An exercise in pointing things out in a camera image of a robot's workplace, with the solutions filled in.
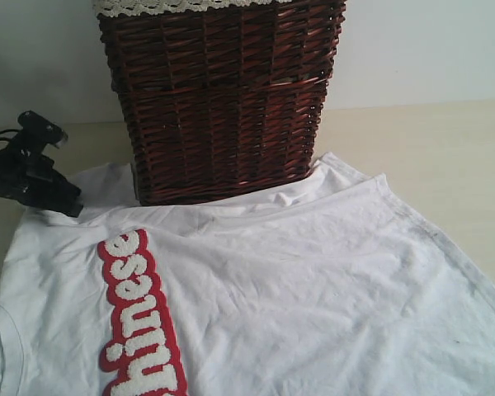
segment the beige tabletop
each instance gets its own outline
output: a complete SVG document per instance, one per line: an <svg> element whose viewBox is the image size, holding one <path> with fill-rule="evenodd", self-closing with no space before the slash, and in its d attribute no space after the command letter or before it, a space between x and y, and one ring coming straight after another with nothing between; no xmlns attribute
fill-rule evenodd
<svg viewBox="0 0 495 396"><path fill-rule="evenodd" d="M71 174L131 159L122 124L68 125L49 148ZM495 101L325 111L316 155L333 151L443 228L495 284ZM0 199L0 268L22 208Z"/></svg>

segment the white t-shirt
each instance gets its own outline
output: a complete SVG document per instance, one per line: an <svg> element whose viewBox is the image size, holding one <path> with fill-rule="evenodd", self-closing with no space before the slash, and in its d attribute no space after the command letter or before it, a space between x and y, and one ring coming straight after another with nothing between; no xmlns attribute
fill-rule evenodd
<svg viewBox="0 0 495 396"><path fill-rule="evenodd" d="M29 210L0 281L2 395L495 395L495 289L385 177L138 207L78 176Z"/></svg>

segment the woven wicker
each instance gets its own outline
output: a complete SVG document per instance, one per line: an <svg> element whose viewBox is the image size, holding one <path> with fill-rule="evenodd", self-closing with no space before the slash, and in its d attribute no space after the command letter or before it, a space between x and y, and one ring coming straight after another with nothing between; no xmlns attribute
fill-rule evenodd
<svg viewBox="0 0 495 396"><path fill-rule="evenodd" d="M344 0L99 16L143 205L308 176Z"/></svg>

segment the white lace trim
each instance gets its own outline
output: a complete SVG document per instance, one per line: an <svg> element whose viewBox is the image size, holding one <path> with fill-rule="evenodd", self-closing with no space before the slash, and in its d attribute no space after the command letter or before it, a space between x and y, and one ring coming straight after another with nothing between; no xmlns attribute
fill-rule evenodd
<svg viewBox="0 0 495 396"><path fill-rule="evenodd" d="M107 17L150 15L164 12L205 11L208 8L225 8L231 5L245 7L250 4L269 4L273 0L93 0L96 14ZM291 2L292 0L275 0Z"/></svg>

